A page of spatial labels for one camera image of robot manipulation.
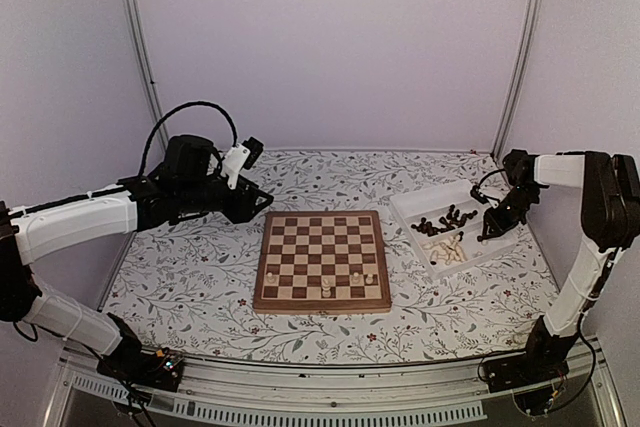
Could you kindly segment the wooden chess board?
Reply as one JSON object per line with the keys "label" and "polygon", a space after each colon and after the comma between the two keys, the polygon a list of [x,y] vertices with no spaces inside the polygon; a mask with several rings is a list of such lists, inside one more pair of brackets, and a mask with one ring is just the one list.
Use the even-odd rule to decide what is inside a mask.
{"label": "wooden chess board", "polygon": [[[267,282],[267,273],[277,276]],[[360,285],[351,284],[358,272]],[[372,285],[365,283],[368,274]],[[321,296],[321,279],[331,296]],[[388,313],[392,299],[379,214],[365,211],[266,215],[253,309],[268,315]]]}

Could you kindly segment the white chess king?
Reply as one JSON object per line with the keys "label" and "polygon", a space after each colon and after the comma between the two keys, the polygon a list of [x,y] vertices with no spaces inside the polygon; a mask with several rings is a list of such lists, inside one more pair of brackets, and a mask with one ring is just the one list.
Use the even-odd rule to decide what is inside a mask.
{"label": "white chess king", "polygon": [[331,296],[331,287],[331,279],[328,277],[323,277],[321,279],[321,296],[323,298],[329,298]]}

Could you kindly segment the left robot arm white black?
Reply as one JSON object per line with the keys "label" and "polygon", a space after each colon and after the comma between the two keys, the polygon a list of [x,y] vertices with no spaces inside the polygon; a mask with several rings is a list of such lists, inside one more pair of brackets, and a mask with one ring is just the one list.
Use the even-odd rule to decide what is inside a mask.
{"label": "left robot arm white black", "polygon": [[220,154],[194,135],[170,139],[151,171],[93,192],[33,207],[1,210],[1,319],[25,322],[92,349],[128,381],[148,373],[141,342],[120,318],[83,303],[79,282],[65,288],[39,276],[47,260],[68,260],[95,273],[120,236],[222,213],[234,224],[252,220],[273,200],[242,177],[259,158],[255,138]]}

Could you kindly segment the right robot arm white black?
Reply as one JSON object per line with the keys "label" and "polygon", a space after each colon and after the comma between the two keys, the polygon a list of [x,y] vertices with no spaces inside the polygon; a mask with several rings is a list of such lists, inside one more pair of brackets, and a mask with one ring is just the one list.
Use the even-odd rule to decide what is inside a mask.
{"label": "right robot arm white black", "polygon": [[578,254],[558,298],[536,321],[517,362],[521,379],[537,383],[564,361],[579,337],[583,316],[639,236],[639,174],[633,157],[597,151],[534,155],[514,149],[505,156],[503,170],[511,190],[485,210],[480,242],[524,224],[543,188],[558,185],[582,192]]}

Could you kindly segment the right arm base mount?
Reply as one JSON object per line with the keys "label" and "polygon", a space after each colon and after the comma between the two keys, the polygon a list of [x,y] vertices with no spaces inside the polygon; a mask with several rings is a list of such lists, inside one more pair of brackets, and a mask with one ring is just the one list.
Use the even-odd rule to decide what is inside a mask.
{"label": "right arm base mount", "polygon": [[543,364],[530,361],[524,349],[509,351],[509,356],[486,360],[478,364],[478,378],[487,384],[490,393],[527,387],[513,397],[516,407],[528,416],[548,414],[563,392],[569,367],[566,361]]}

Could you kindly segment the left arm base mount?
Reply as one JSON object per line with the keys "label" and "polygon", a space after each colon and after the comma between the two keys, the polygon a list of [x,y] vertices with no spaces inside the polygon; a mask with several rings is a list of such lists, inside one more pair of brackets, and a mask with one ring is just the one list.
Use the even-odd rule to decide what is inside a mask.
{"label": "left arm base mount", "polygon": [[116,380],[176,392],[184,370],[182,353],[159,348],[145,353],[138,344],[122,342],[111,354],[103,356],[97,372]]}

